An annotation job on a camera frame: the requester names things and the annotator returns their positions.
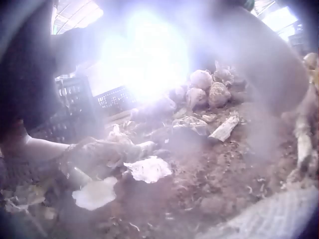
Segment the ceiling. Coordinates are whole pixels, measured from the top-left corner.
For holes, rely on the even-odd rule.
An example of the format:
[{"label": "ceiling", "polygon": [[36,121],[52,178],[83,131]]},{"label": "ceiling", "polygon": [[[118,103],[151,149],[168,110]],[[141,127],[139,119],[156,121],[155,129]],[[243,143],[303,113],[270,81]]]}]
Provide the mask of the ceiling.
[{"label": "ceiling", "polygon": [[[274,0],[255,0],[256,15],[261,15]],[[55,18],[55,34],[62,34],[75,27],[86,27],[102,16],[103,11],[93,0],[60,0]]]}]

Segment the bright light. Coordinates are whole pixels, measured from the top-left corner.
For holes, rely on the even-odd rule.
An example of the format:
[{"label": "bright light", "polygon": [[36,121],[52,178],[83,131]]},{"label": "bright light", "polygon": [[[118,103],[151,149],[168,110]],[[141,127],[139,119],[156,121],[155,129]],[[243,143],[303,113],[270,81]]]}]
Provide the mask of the bright light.
[{"label": "bright light", "polygon": [[295,34],[295,28],[293,27],[293,25],[286,27],[282,33],[279,34],[279,36],[284,39],[285,41],[289,41],[289,36],[292,36]]},{"label": "bright light", "polygon": [[274,11],[263,19],[263,22],[275,32],[296,21],[297,18],[289,12],[287,7]]},{"label": "bright light", "polygon": [[114,35],[105,42],[105,84],[126,85],[139,100],[149,101],[185,82],[187,46],[173,26],[139,9],[128,16],[127,30],[125,37]]}]

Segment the crate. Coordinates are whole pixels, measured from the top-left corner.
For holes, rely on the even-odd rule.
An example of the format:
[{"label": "crate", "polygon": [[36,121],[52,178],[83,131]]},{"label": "crate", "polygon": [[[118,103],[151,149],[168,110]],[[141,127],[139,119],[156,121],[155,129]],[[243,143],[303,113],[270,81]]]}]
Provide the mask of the crate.
[{"label": "crate", "polygon": [[134,94],[125,86],[120,86],[113,90],[94,97],[98,103],[103,117],[110,117],[138,106]]},{"label": "crate", "polygon": [[60,143],[77,143],[87,137],[98,137],[101,120],[96,112],[91,88],[86,76],[56,81],[61,100],[68,103],[45,124],[32,130],[34,138]]}]

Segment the muddy ground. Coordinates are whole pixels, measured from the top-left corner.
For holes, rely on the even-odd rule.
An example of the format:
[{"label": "muddy ground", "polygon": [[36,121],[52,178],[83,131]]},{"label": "muddy ground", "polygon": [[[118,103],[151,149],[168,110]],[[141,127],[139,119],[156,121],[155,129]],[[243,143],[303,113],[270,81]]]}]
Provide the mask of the muddy ground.
[{"label": "muddy ground", "polygon": [[[134,143],[158,140],[170,151],[163,159],[174,173],[154,184],[133,178],[119,181],[115,201],[85,212],[96,237],[194,238],[279,192],[297,163],[292,127],[260,105],[243,103],[215,110],[217,119],[209,124],[210,130],[234,110],[241,121],[224,143],[209,142],[192,130],[173,134],[167,143],[167,130],[156,136],[132,135]],[[78,220],[71,224],[77,237],[84,235]]]}]

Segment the green object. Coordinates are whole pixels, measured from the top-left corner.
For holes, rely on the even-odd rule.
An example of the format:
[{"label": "green object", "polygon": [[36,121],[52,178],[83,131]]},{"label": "green object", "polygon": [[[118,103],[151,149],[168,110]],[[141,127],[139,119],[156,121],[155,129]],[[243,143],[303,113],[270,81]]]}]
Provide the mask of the green object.
[{"label": "green object", "polygon": [[252,11],[255,5],[255,0],[247,0],[244,4],[244,8],[248,11]]}]

